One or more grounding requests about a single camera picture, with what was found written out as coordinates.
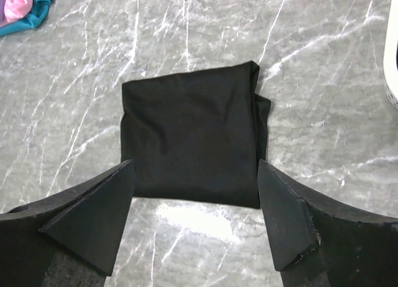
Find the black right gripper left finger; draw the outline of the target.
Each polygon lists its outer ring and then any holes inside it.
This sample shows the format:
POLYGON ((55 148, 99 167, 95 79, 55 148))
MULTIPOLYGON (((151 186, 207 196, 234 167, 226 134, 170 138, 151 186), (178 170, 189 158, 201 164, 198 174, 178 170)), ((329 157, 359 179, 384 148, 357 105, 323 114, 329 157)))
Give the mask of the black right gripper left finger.
POLYGON ((1 214, 1 285, 103 286, 113 273, 134 181, 127 160, 1 214))

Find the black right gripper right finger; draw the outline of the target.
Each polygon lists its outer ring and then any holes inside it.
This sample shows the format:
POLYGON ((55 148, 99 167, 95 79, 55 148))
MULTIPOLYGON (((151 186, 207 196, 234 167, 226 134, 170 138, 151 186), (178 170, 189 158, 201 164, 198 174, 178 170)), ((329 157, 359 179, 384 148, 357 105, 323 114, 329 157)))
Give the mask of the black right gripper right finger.
POLYGON ((396 286, 397 219, 346 205, 259 162, 274 268, 284 286, 396 286))

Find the black t-shirt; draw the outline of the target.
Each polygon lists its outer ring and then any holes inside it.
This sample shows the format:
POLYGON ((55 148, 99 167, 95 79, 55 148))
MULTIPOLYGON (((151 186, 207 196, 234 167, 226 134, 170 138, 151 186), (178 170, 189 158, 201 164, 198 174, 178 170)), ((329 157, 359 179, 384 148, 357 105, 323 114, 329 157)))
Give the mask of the black t-shirt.
POLYGON ((257 63, 123 83, 121 158, 136 197, 257 209, 271 102, 256 93, 257 63))

